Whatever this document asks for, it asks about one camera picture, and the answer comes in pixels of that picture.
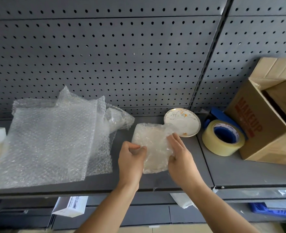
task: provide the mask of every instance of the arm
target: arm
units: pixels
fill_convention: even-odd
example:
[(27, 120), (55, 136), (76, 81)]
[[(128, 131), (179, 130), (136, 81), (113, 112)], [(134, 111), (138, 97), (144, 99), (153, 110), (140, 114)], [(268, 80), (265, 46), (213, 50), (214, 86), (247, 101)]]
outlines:
[(129, 149), (139, 149), (139, 145), (125, 141), (119, 153), (119, 183), (115, 190), (102, 201), (94, 213), (78, 228), (75, 233), (115, 233), (139, 188), (143, 173), (146, 147), (136, 155)]
[(168, 141), (174, 152), (168, 163), (170, 176), (194, 202), (211, 230), (214, 233), (259, 233), (204, 183), (192, 154), (181, 138), (173, 133), (168, 136)]

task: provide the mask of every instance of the open cardboard box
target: open cardboard box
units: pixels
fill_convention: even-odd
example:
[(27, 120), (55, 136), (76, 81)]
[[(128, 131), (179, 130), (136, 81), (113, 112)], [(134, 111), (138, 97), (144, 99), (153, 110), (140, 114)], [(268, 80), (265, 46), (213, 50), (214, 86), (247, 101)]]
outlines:
[(261, 58), (225, 113), (248, 136), (243, 159), (286, 164), (286, 58)]

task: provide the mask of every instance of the plate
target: plate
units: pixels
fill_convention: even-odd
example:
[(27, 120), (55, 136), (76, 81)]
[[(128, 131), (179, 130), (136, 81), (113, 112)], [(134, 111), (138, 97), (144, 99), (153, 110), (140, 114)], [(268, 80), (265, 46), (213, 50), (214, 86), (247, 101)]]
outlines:
[(200, 120), (192, 111), (182, 108), (169, 110), (164, 116), (164, 123), (172, 123), (178, 128), (180, 137), (195, 136), (201, 127)]

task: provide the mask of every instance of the packing tape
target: packing tape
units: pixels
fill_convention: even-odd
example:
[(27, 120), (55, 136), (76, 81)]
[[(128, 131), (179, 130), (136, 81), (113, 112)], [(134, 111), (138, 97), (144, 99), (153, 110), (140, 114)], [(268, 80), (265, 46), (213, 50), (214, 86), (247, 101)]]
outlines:
[(202, 141), (211, 152), (220, 156), (229, 156), (244, 145), (245, 137), (231, 124), (213, 120), (203, 132)]

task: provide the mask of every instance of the left hand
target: left hand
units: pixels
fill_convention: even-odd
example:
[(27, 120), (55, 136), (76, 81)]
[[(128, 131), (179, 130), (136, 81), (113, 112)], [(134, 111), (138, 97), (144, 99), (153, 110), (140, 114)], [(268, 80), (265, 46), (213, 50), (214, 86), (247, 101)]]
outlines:
[[(129, 149), (139, 150), (136, 154), (132, 154)], [(124, 141), (118, 159), (119, 186), (128, 186), (134, 188), (135, 191), (139, 189), (146, 151), (146, 146), (141, 147), (129, 141)]]

